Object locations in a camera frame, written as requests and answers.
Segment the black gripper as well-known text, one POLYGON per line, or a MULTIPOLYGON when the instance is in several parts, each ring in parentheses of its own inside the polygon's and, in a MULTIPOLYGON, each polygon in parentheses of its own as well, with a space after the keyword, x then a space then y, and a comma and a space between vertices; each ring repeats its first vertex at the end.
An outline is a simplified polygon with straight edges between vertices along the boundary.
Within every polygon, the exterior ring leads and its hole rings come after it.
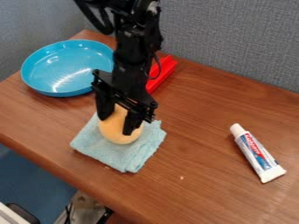
POLYGON ((114 112, 117 104, 126 110, 122 134, 129 136, 142 121, 154 118, 157 102, 145 89, 154 77, 149 75, 152 60, 158 50, 158 33, 142 29, 116 32, 112 72, 92 71, 97 117, 101 121, 114 112))

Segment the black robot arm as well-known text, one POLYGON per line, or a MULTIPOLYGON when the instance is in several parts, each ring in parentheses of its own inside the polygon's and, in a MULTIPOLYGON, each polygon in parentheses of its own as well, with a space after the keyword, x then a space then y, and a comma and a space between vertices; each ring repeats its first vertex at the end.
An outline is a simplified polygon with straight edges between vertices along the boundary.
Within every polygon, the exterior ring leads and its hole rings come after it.
POLYGON ((97 118, 106 120, 114 106, 125 109, 122 134, 129 136, 141 123, 154 119, 157 101, 145 84, 156 76, 149 74, 158 62, 162 36, 158 21, 158 0, 108 0, 105 6, 114 15, 116 50, 110 72, 93 70, 92 89, 96 92, 97 118))

